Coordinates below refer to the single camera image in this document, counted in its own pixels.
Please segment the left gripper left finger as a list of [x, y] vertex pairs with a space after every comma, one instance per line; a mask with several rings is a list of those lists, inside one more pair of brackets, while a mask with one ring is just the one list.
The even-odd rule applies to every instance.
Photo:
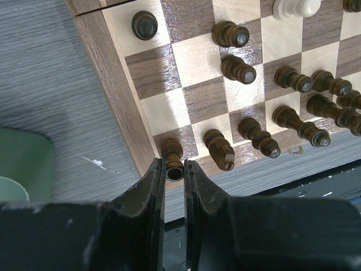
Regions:
[[161, 270], [165, 162], [110, 202], [1, 203], [2, 270]]

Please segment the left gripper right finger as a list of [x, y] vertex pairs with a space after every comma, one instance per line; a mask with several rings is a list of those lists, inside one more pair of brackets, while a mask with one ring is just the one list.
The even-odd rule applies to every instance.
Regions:
[[184, 162], [188, 270], [359, 270], [360, 214], [336, 199], [230, 196]]

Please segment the dark chess pawn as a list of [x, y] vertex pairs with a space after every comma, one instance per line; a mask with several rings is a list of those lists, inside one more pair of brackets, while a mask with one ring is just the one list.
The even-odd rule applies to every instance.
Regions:
[[274, 159], [281, 154], [278, 143], [269, 132], [261, 129], [261, 125], [256, 119], [252, 117], [242, 119], [237, 130], [244, 139], [250, 140], [252, 146], [264, 156]]

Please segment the dark bishop edge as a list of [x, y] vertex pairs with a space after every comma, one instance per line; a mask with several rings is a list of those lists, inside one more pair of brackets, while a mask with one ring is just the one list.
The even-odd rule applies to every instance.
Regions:
[[228, 140], [217, 129], [208, 130], [203, 141], [210, 156], [222, 171], [231, 171], [235, 165], [235, 152]]

